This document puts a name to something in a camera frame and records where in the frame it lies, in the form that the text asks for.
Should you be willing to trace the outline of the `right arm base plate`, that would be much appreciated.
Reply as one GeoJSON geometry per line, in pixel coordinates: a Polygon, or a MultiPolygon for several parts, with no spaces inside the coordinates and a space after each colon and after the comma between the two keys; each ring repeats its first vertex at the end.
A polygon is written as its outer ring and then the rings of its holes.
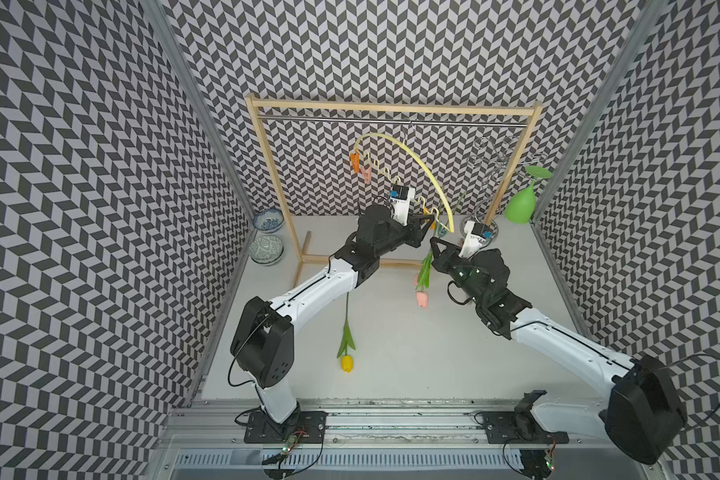
{"type": "Polygon", "coordinates": [[[565,445],[570,442],[566,432],[544,430],[529,413],[480,411],[473,419],[485,432],[489,444],[565,445]]]}

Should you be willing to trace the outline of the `yellow orange clothes peg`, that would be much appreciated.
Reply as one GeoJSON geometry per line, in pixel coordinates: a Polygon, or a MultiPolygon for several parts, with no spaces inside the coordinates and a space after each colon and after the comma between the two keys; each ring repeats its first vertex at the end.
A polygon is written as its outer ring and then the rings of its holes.
{"type": "Polygon", "coordinates": [[[434,231],[437,226],[437,217],[439,215],[438,208],[437,207],[427,208],[426,206],[423,206],[422,212],[424,215],[430,215],[434,218],[434,220],[432,221],[432,223],[430,224],[430,227],[429,227],[430,230],[434,231]]]}

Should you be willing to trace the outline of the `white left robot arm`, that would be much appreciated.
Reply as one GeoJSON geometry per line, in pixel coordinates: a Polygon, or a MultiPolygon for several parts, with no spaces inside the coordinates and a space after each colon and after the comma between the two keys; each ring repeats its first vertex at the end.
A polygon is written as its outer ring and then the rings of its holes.
{"type": "Polygon", "coordinates": [[[400,223],[389,208],[373,204],[317,274],[282,295],[270,300],[255,296],[245,304],[230,353],[233,363],[254,383],[262,410],[271,421],[284,424],[298,409],[288,373],[300,329],[324,307],[368,280],[382,256],[402,245],[420,247],[434,220],[433,214],[410,214],[400,223]]]}

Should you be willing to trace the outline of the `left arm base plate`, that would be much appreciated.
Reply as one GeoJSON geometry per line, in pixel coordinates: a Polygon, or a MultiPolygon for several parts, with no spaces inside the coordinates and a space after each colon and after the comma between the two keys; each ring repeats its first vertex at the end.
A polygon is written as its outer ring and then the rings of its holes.
{"type": "Polygon", "coordinates": [[[248,417],[245,428],[246,444],[285,444],[298,438],[298,444],[321,444],[324,440],[328,413],[325,411],[295,411],[283,423],[276,423],[257,409],[248,417]]]}

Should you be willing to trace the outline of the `yellow arched peg hanger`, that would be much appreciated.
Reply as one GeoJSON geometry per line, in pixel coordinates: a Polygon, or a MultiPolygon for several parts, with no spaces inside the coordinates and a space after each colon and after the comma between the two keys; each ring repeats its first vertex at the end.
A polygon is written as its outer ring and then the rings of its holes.
{"type": "Polygon", "coordinates": [[[373,160],[368,152],[363,153],[360,149],[361,142],[365,140],[366,138],[380,138],[386,141],[391,142],[393,145],[397,146],[399,149],[401,149],[403,152],[405,152],[420,168],[422,173],[425,175],[425,177],[429,180],[433,188],[435,189],[435,192],[437,193],[439,199],[440,199],[440,205],[444,208],[447,221],[442,223],[448,223],[448,228],[450,230],[449,233],[454,233],[456,228],[454,225],[454,215],[453,211],[451,209],[449,200],[447,196],[445,195],[445,192],[443,188],[441,187],[438,180],[435,178],[434,174],[430,170],[430,168],[426,165],[426,163],[420,158],[418,154],[416,154],[408,145],[406,145],[404,142],[386,134],[378,133],[378,132],[370,132],[363,135],[360,135],[357,137],[354,141],[354,144],[352,146],[352,149],[350,151],[350,154],[353,151],[357,151],[360,154],[360,169],[363,167],[371,166],[379,175],[386,178],[393,184],[402,184],[402,179],[399,175],[392,175],[391,171],[387,167],[383,167],[382,164],[379,161],[373,160]]]}

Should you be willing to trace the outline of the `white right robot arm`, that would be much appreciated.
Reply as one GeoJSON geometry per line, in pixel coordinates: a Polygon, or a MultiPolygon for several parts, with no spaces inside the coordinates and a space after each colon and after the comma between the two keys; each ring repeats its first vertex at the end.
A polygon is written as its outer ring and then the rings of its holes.
{"type": "Polygon", "coordinates": [[[496,336],[530,347],[593,388],[604,400],[598,412],[563,404],[556,413],[536,405],[535,421],[554,430],[603,436],[629,458],[656,463],[688,428],[688,416],[671,377],[671,367],[644,354],[630,357],[553,321],[508,288],[510,270],[497,249],[470,257],[442,239],[430,241],[432,266],[450,276],[480,321],[496,336]]]}

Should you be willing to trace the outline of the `yellow tulip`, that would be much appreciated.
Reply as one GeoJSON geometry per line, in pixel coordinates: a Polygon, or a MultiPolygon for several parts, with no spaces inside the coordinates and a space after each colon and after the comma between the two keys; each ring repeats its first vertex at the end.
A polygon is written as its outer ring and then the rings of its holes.
{"type": "Polygon", "coordinates": [[[339,360],[340,367],[346,373],[350,373],[354,368],[354,360],[353,357],[350,355],[350,351],[356,349],[351,332],[351,327],[349,324],[349,300],[350,294],[347,293],[344,302],[345,317],[342,327],[342,339],[337,352],[337,359],[339,360]]]}

